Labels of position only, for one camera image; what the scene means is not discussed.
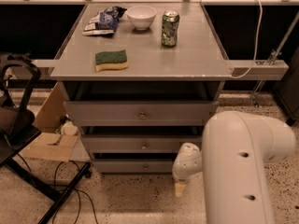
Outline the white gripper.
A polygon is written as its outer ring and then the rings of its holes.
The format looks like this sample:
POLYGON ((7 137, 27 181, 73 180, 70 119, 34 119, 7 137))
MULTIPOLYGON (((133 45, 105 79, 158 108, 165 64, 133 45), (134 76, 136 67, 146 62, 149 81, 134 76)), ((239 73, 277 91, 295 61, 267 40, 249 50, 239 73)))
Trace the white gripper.
POLYGON ((202 152, 193 143, 184 143, 173 163, 172 175, 175 182, 175 196, 180 198, 187 186, 187 181, 192 175, 203 171, 202 152))

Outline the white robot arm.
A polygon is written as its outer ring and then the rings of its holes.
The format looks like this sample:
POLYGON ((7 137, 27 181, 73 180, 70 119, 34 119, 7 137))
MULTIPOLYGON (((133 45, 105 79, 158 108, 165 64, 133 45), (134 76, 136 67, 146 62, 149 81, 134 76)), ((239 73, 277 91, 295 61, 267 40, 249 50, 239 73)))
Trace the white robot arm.
POLYGON ((207 122, 200 147, 181 146, 172 174, 177 182, 203 174, 207 224, 275 224, 264 165, 295 149, 285 122, 225 111, 207 122))

